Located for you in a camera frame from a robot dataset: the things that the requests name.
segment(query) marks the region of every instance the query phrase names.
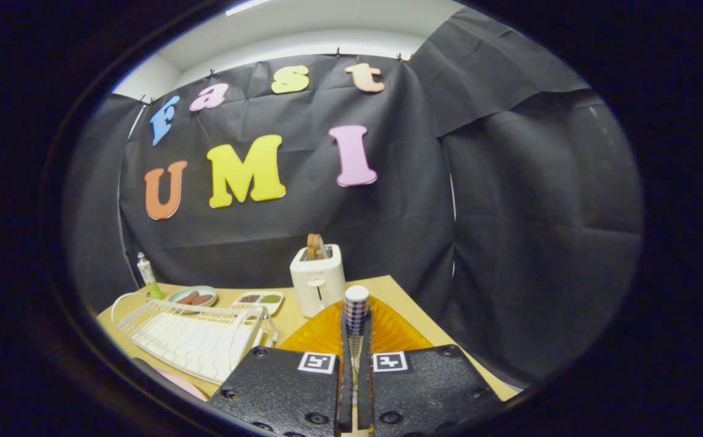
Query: toaster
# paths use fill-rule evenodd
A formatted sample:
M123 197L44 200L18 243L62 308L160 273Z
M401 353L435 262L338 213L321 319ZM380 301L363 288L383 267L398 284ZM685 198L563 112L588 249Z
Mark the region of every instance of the toaster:
M343 300L346 277L341 260L341 249L337 244L325 244L327 258L309 260L307 248L297 252L290 265L293 285L306 317L313 317L326 307Z

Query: white tray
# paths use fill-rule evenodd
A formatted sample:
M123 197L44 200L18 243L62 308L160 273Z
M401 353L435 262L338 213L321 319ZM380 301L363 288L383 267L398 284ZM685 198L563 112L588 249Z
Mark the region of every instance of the white tray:
M116 323L118 329L162 362L216 384L227 379L252 346L262 343L265 326L271 331L266 346L279 339L264 307L245 311L197 307L151 299L144 293L120 296L111 305L111 321L120 299L131 295L147 297L147 301ZM194 313L187 315L188 310Z

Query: blue letter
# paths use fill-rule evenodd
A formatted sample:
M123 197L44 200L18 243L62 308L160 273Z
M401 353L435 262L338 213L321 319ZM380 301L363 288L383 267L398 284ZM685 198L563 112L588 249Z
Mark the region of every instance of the blue letter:
M155 146L158 141L163 139L168 133L168 130L171 129L171 125L168 124L168 121L174 118L174 105L176 102L179 102L179 96L171 97L168 103L161 107L160 110L152 116L152 119L149 120L155 132L155 139L152 140L152 146Z

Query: foam letter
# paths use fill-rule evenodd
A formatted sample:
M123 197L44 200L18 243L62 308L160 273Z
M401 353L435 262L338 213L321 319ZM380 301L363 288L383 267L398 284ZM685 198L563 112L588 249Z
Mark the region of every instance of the foam letter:
M216 108L225 101L225 92L230 86L227 83L218 83L209 86L201 91L199 97L190 103L190 110L197 111L202 109Z
M376 182L379 175L368 167L362 136L368 132L365 126L352 124L336 126L329 134L338 142L338 155L341 157L341 174L335 179L340 186L366 185Z
M158 198L160 176L163 176L163 169L154 169L144 176L144 180L146 180L146 213L152 219L167 219L179 209L179 201L182 199L182 170L186 166L187 161L175 161L168 166L168 172L171 175L171 196L164 204L161 204Z
M152 129L155 132L155 138L152 140L152 146L155 146L158 141L163 139L163 137L171 129L171 125L168 121L174 118L174 105L179 102L179 96L173 96L168 103L166 103L160 110L157 111L149 122L152 124Z
M206 157L211 161L213 188L213 195L208 199L210 207L221 208L233 202L227 193L226 182L238 202L243 202L252 177L252 200L268 201L284 197L287 189L279 182L279 167L276 165L276 149L280 144L282 137L278 135L261 136L249 147L243 163L230 144L209 150Z
M308 86L307 74L307 66L291 66L277 69L273 75L274 83L271 83L271 89L276 94L301 91L301 89Z
M383 82L373 82L373 75L380 75L381 70L371 69L371 67L363 62L355 64L351 67L346 67L345 72L351 73L351 78L354 80L354 85L362 91L379 92L383 91L385 85Z

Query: black cloth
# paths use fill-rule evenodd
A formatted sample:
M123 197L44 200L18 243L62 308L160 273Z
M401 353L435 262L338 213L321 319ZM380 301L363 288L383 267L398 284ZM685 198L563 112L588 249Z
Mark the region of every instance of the black cloth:
M356 88L344 68L367 62L381 70L382 92ZM309 86L274 94L273 75L307 66ZM218 107L191 112L199 92L229 84ZM179 96L171 130L152 146L152 114ZM221 288L290 287L290 262L305 236L320 232L341 247L347 280L391 274L418 302L440 302L451 281L453 213L449 171L430 127L431 108L412 70L390 58L310 55L262 61L219 72L169 92L145 111L122 163L121 209L133 256L143 251L158 280ZM363 136L371 185L339 186L338 146L327 133L345 124ZM231 144L241 161L252 141L281 135L277 149L284 197L210 208L208 150ZM186 160L179 209L155 221L146 213L146 172ZM169 197L168 173L160 200ZM437 315L436 307L429 311Z
M63 241L76 289L94 312L137 288L121 241L118 182L127 134L141 103L111 94L84 127L63 198Z
M549 50L470 8L441 24L408 64L424 86L439 137L538 92L588 88Z
M643 227L631 149L591 91L539 94L443 146L457 265L441 326L531 384L584 351L627 290Z

